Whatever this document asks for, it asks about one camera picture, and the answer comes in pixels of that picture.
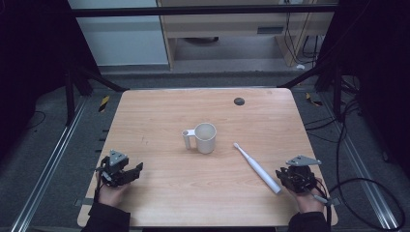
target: black cable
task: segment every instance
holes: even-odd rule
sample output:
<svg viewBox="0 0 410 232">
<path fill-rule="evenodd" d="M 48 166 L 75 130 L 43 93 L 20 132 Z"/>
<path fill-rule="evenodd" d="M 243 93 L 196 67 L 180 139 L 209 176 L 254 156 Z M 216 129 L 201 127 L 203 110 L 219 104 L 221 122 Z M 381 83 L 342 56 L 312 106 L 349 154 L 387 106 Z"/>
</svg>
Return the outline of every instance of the black cable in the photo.
<svg viewBox="0 0 410 232">
<path fill-rule="evenodd" d="M 330 140 L 330 139 L 327 139 L 327 138 L 321 137 L 321 136 L 316 135 L 316 134 L 314 134 L 314 133 L 308 133 L 308 135 L 311 135 L 311 136 L 317 137 L 317 138 L 319 138 L 319 139 L 322 139 L 322 140 L 327 141 L 327 142 L 330 142 L 330 143 L 337 143 L 337 141 L 333 141 L 333 140 Z"/>
<path fill-rule="evenodd" d="M 359 19 L 361 19 L 362 16 L 365 14 L 365 11 L 367 10 L 368 6 L 370 5 L 370 2 L 371 2 L 371 0 L 368 0 L 368 1 L 367 1 L 367 3 L 366 3 L 366 5 L 365 5 L 365 7 L 363 8 L 363 10 L 359 13 L 359 15 L 355 18 L 355 20 L 349 25 L 349 27 L 346 29 L 346 31 L 338 38 L 338 40 L 335 42 L 335 44 L 334 44 L 325 54 L 323 54 L 321 57 L 319 57 L 319 58 L 316 60 L 316 62 L 319 62 L 319 61 L 328 59 L 329 54 L 331 54 L 332 51 L 338 46 L 338 44 L 341 43 L 341 42 L 344 40 L 344 38 L 348 35 L 348 33 L 350 33 L 350 31 L 351 31 L 352 28 L 355 26 L 355 24 L 359 21 Z M 286 18 L 286 30 L 285 30 L 284 41 L 285 41 L 285 44 L 286 44 L 288 50 L 290 51 L 290 53 L 291 53 L 291 55 L 292 55 L 293 60 L 294 60 L 296 63 L 298 63 L 298 62 L 297 62 L 298 58 L 295 57 L 295 55 L 292 53 L 292 51 L 291 51 L 290 48 L 289 48 L 289 45 L 288 45 L 287 42 L 286 42 L 286 32 L 289 32 L 289 27 L 288 27 L 288 25 L 289 25 L 289 16 L 290 16 L 290 13 L 287 13 L 287 18 Z M 292 43 L 292 45 L 293 45 L 293 41 L 292 41 L 292 37 L 290 36 L 290 32 L 289 32 L 289 39 L 290 39 L 290 41 L 291 41 L 291 43 Z"/>
<path fill-rule="evenodd" d="M 345 93 L 351 93 L 351 94 L 358 94 L 359 89 L 356 87 L 356 82 L 354 81 L 353 84 L 349 83 L 346 81 L 344 78 L 341 80 L 342 83 L 342 91 Z"/>
<path fill-rule="evenodd" d="M 285 0 L 284 3 L 285 3 L 285 4 L 290 4 L 290 2 L 289 2 L 288 0 Z M 285 25 L 286 25 L 286 28 L 285 28 L 285 30 L 284 30 L 284 43 L 285 43 L 285 45 L 286 45 L 286 47 L 287 47 L 287 50 L 288 50 L 289 53 L 291 54 L 292 59 L 293 59 L 293 61 L 294 61 L 295 63 L 297 63 L 297 64 L 299 64 L 299 65 L 309 64 L 309 63 L 311 63 L 312 61 L 303 61 L 303 60 L 300 60 L 300 59 L 298 58 L 298 54 L 297 54 L 297 52 L 296 52 L 296 48 L 295 48 L 295 45 L 293 44 L 293 39 L 292 39 L 292 36 L 290 35 L 290 31 L 289 31 L 289 21 L 290 21 L 290 13 L 286 13 L 286 24 L 285 24 Z M 302 28 L 302 31 L 305 29 L 307 23 L 308 23 L 308 16 L 307 16 L 307 18 L 305 19 L 305 23 L 304 23 L 304 26 L 303 26 L 303 28 Z M 292 44 L 293 51 L 290 49 L 289 44 L 287 43 L 287 39 L 286 39 L 287 34 L 289 35 L 289 40 L 290 40 L 290 43 Z"/>
<path fill-rule="evenodd" d="M 318 183 L 319 183 L 320 186 L 323 188 L 323 190 L 324 190 L 324 196 L 326 196 L 326 198 L 327 198 L 327 197 L 328 197 L 328 192 L 326 191 L 325 186 L 323 185 L 322 182 L 319 182 L 319 181 L 318 181 Z"/>
<path fill-rule="evenodd" d="M 103 172 L 101 170 L 97 171 L 97 172 L 99 174 L 98 174 L 98 177 L 97 177 L 97 186 L 96 186 L 96 189 L 94 190 L 94 202 L 99 202 L 100 190 L 103 187 L 103 184 L 101 185 Z"/>
<path fill-rule="evenodd" d="M 352 80 L 353 80 L 353 86 L 354 86 L 357 90 L 359 90 L 359 88 L 357 87 L 357 84 L 356 84 L 356 79 L 357 79 L 357 76 L 353 75 L 353 78 L 352 78 Z"/>
<path fill-rule="evenodd" d="M 315 120 L 315 121 L 312 121 L 312 122 L 309 122 L 309 123 L 305 123 L 304 126 L 307 126 L 307 125 L 309 125 L 309 124 L 314 124 L 314 123 L 322 122 L 322 121 L 325 121 L 325 120 L 327 120 L 327 119 L 332 119 L 332 118 L 333 118 L 333 117 L 327 117 L 327 118 L 323 118 L 323 119 L 318 119 L 318 120 Z"/>
<path fill-rule="evenodd" d="M 330 121 L 330 122 L 328 122 L 328 123 L 326 123 L 326 124 L 324 124 L 324 125 L 320 125 L 320 126 L 315 127 L 315 128 L 306 129 L 306 131 L 314 131 L 314 130 L 319 130 L 319 129 L 326 128 L 326 127 L 328 127 L 330 124 L 332 124 L 334 121 L 336 121 L 336 119 L 334 119 L 334 120 L 332 120 L 332 121 Z"/>
<path fill-rule="evenodd" d="M 314 49 L 313 49 L 312 52 L 306 52 L 305 51 L 306 45 L 308 43 L 308 39 L 309 39 L 309 36 L 307 36 L 307 38 L 305 39 L 305 43 L 304 43 L 304 46 L 302 48 L 302 54 L 304 55 L 304 57 L 312 59 L 311 64 L 312 64 L 312 67 L 314 67 L 314 64 L 316 63 L 316 60 L 317 60 L 317 54 L 318 54 L 317 45 L 318 45 L 319 36 L 316 36 L 316 38 L 315 38 Z"/>
<path fill-rule="evenodd" d="M 322 189 L 320 189 L 318 186 L 315 186 L 314 188 L 317 189 L 320 192 L 320 194 L 323 196 L 323 198 L 325 200 L 327 200 L 327 202 L 325 204 L 325 206 L 326 206 L 326 220 L 327 220 L 326 222 L 328 224 L 329 229 L 331 229 L 332 228 L 332 208 L 331 208 L 332 202 L 329 202 L 330 199 L 329 199 L 328 194 L 326 192 L 326 188 L 323 186 L 323 184 L 321 182 L 319 182 L 319 183 L 323 187 L 324 191 Z"/>
<path fill-rule="evenodd" d="M 38 110 L 36 110 L 36 111 L 34 111 L 34 112 L 35 112 L 35 113 L 40 113 L 40 114 L 42 114 L 42 115 L 43 115 L 43 118 L 42 118 L 42 120 L 41 120 L 39 123 L 35 124 L 34 126 L 27 127 L 26 130 L 30 130 L 30 129 L 33 129 L 33 128 L 37 127 L 38 125 L 40 125 L 40 124 L 41 124 L 42 122 L 44 122 L 44 120 L 45 120 L 45 113 L 44 113 L 44 112 L 38 111 Z"/>
<path fill-rule="evenodd" d="M 353 105 L 355 105 L 355 103 L 357 103 L 356 100 L 351 101 L 350 103 L 348 103 L 345 107 L 345 109 L 343 110 L 342 113 L 342 128 L 341 128 L 341 132 L 340 132 L 340 137 L 339 140 L 337 142 L 337 158 L 336 158 L 336 162 L 337 162 L 337 167 L 336 167 L 336 172 L 337 172 L 337 185 L 333 188 L 331 188 L 331 190 L 329 190 L 329 193 L 331 193 L 332 191 L 334 191 L 335 189 L 338 189 L 338 193 L 340 195 L 340 198 L 342 200 L 342 202 L 344 203 L 344 205 L 346 206 L 346 208 L 349 210 L 350 213 L 352 213 L 356 218 L 358 218 L 361 222 L 365 223 L 366 225 L 368 225 L 369 227 L 373 228 L 373 229 L 377 229 L 377 230 L 382 230 L 382 231 L 397 231 L 400 228 L 402 228 L 405 224 L 405 213 L 403 211 L 403 209 L 401 208 L 398 200 L 395 198 L 395 196 L 383 185 L 381 185 L 378 182 L 375 182 L 373 180 L 367 179 L 367 178 L 352 178 L 352 179 L 348 179 L 346 181 L 341 182 L 340 181 L 340 176 L 339 176 L 339 150 L 340 150 L 340 144 L 341 144 L 341 140 L 343 137 L 343 133 L 346 130 L 346 122 L 345 122 L 345 117 L 349 112 L 352 112 L 353 110 L 357 109 L 353 109 L 351 111 L 349 111 L 350 107 L 352 107 Z M 392 199 L 394 200 L 394 202 L 396 203 L 397 207 L 399 208 L 400 212 L 401 212 L 401 218 L 402 218 L 402 222 L 401 224 L 394 229 L 385 229 L 383 227 L 377 226 L 375 224 L 372 224 L 371 222 L 365 220 L 364 218 L 360 217 L 347 203 L 346 199 L 344 198 L 343 192 L 341 190 L 341 186 L 350 183 L 350 182 L 354 182 L 354 181 L 367 181 L 367 182 L 372 182 L 375 185 L 377 185 L 378 187 L 382 188 L 385 192 L 388 193 L 388 195 L 390 195 L 392 197 Z"/>
</svg>

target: yellow tape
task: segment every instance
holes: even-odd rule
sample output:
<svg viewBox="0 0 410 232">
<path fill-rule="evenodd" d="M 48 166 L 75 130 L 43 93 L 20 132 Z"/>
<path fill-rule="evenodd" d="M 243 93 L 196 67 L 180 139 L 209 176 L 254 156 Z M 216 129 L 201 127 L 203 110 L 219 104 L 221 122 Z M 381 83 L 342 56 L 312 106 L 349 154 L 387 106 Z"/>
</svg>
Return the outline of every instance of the yellow tape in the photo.
<svg viewBox="0 0 410 232">
<path fill-rule="evenodd" d="M 109 96 L 105 96 L 102 98 L 102 103 L 100 104 L 99 112 L 104 112 L 106 104 L 108 103 Z"/>
<path fill-rule="evenodd" d="M 313 101 L 309 93 L 307 93 L 307 100 L 316 106 L 322 106 L 322 101 Z"/>
</svg>

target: gray floor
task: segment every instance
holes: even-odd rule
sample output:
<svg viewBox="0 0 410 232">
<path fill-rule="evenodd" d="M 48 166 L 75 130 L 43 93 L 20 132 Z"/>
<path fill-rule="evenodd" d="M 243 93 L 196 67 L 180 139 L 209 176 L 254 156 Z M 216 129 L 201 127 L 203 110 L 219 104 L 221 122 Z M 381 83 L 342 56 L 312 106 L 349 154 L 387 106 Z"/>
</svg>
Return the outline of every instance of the gray floor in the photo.
<svg viewBox="0 0 410 232">
<path fill-rule="evenodd" d="M 105 77 L 124 87 L 143 88 L 192 88 L 192 87 L 273 87 L 297 77 L 303 71 L 296 67 L 287 67 L 281 59 L 278 47 L 272 37 L 261 38 L 220 38 L 216 43 L 180 40 L 176 53 L 175 67 L 172 71 L 151 71 L 136 74 Z M 296 104 L 305 124 L 313 128 L 329 122 L 332 117 L 326 102 L 331 91 L 317 94 L 311 92 L 314 77 L 293 89 Z M 76 217 L 79 212 L 77 200 L 81 200 L 88 188 L 97 164 L 103 140 L 115 114 L 121 93 L 116 93 L 105 86 L 92 81 L 94 93 L 91 97 L 75 94 L 75 102 L 84 102 L 81 118 L 73 129 L 70 142 L 58 165 L 51 170 L 51 177 L 46 182 L 47 188 L 40 195 L 41 201 L 34 205 L 36 212 L 30 220 L 30 229 L 36 231 L 78 231 Z M 306 92 L 324 102 L 317 106 L 306 99 Z M 109 95 L 105 112 L 98 112 L 101 100 Z M 352 96 L 343 95 L 349 102 Z M 12 150 L 12 159 L 1 163 L 0 184 L 0 231 L 10 231 L 10 227 L 22 212 L 32 190 L 42 176 L 42 172 L 53 154 L 60 136 L 64 132 L 66 120 L 65 92 L 63 88 L 42 96 L 37 102 L 38 113 L 32 118 L 27 131 L 21 136 Z M 322 173 L 328 187 L 337 184 L 336 163 L 337 144 L 340 124 L 330 124 L 320 130 L 308 132 L 315 155 L 322 160 Z M 398 199 L 403 210 L 408 214 L 410 205 L 410 182 L 396 163 L 387 163 L 382 159 L 382 150 L 370 132 L 360 109 L 351 112 L 346 119 L 348 136 L 340 148 L 340 179 L 361 176 L 366 170 L 373 180 L 380 182 Z M 362 164 L 358 164 L 358 154 Z M 380 226 L 380 214 L 374 213 L 372 196 L 364 191 L 362 183 L 349 184 L 342 188 L 346 201 L 361 217 Z M 395 219 L 401 222 L 400 214 L 390 197 L 384 194 L 388 208 Z M 356 219 L 345 207 L 336 206 L 338 224 L 334 231 L 374 231 Z M 410 231 L 406 226 L 402 231 Z"/>
</svg>

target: mug handle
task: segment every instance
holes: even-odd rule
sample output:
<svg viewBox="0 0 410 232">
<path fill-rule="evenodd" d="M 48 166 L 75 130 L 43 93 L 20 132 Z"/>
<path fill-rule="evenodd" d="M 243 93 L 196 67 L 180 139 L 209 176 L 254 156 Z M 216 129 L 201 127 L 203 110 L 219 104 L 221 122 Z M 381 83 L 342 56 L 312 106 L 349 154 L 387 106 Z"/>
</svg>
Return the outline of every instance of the mug handle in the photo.
<svg viewBox="0 0 410 232">
<path fill-rule="evenodd" d="M 182 136 L 184 137 L 185 140 L 185 147 L 190 149 L 190 137 L 195 136 L 195 130 L 184 130 L 182 132 Z"/>
</svg>

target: sleeve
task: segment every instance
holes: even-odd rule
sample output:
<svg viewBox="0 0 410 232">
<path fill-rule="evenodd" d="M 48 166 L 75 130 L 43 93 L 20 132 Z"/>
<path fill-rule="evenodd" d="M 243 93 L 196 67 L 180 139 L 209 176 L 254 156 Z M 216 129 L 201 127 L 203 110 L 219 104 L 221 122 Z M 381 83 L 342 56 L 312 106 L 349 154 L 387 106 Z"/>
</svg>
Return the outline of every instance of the sleeve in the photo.
<svg viewBox="0 0 410 232">
<path fill-rule="evenodd" d="M 321 212 L 298 213 L 289 221 L 288 232 L 331 231 Z"/>
<path fill-rule="evenodd" d="M 129 232 L 130 213 L 94 202 L 88 213 L 90 218 L 81 232 Z"/>
</svg>

